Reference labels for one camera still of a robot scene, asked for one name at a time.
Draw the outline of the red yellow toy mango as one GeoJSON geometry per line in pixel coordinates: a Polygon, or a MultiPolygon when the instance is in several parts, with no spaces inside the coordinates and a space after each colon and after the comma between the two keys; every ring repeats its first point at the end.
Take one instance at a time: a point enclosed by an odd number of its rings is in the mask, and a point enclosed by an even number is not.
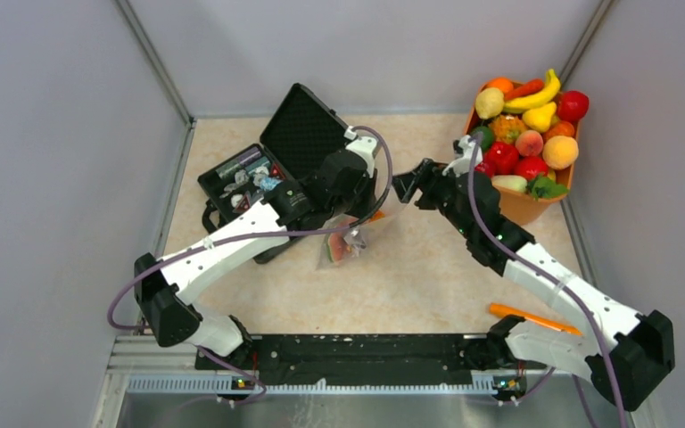
{"type": "Polygon", "coordinates": [[[377,210],[374,215],[367,221],[368,223],[375,222],[379,219],[385,218],[386,215],[383,211],[377,210]]]}

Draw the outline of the red toy bell pepper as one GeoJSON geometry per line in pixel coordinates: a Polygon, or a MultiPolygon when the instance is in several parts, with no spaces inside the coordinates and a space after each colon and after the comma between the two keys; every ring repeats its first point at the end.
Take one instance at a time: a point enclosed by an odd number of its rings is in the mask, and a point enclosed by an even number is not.
{"type": "Polygon", "coordinates": [[[497,175],[511,175],[520,161],[520,153],[513,144],[497,141],[483,154],[483,159],[495,166],[497,175]]]}

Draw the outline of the clear zip top bag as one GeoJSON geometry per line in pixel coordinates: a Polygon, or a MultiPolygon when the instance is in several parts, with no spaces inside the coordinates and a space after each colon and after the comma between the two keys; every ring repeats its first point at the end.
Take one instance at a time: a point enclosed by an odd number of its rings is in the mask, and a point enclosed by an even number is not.
{"type": "Polygon", "coordinates": [[[343,230],[322,236],[316,268],[338,268],[370,256],[404,208],[393,183],[372,180],[351,208],[335,213],[324,224],[323,229],[343,230]]]}

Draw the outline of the red toy tomato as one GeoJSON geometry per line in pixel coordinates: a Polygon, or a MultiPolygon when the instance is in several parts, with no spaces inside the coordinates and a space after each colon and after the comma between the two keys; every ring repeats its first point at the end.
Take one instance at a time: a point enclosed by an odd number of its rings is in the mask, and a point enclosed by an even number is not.
{"type": "Polygon", "coordinates": [[[549,173],[549,165],[540,156],[523,157],[514,166],[513,173],[527,181],[533,181],[538,176],[546,176],[549,173]]]}

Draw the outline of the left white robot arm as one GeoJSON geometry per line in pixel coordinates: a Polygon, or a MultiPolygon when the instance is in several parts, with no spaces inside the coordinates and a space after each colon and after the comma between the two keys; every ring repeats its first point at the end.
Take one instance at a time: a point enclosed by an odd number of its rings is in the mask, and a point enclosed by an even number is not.
{"type": "Polygon", "coordinates": [[[229,368],[244,366],[247,333],[232,316],[198,309],[201,294],[262,252],[320,230],[337,214],[366,210],[375,182],[376,150],[341,149],[306,179],[279,182],[227,225],[137,274],[135,299],[157,344],[202,346],[229,368]]]}

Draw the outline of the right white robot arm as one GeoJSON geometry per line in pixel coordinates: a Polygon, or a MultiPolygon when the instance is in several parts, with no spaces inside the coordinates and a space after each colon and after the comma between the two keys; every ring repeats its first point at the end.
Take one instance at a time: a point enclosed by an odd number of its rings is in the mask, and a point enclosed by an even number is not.
{"type": "Polygon", "coordinates": [[[466,240],[481,265],[522,286],[577,329],[564,333],[505,317],[488,333],[490,361],[511,367],[540,362],[585,378],[623,410],[637,410],[675,368],[673,322],[605,295],[554,258],[500,212],[500,193],[483,173],[457,176],[430,159],[392,180],[398,198],[437,210],[466,240]]]}

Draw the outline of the toy watermelon slice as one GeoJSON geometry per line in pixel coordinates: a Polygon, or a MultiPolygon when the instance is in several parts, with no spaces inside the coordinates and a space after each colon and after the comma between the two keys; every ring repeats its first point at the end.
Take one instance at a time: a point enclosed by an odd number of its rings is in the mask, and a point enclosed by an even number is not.
{"type": "Polygon", "coordinates": [[[331,263],[340,263],[357,255],[353,245],[345,241],[345,235],[340,233],[330,234],[326,238],[327,259],[331,263]]]}

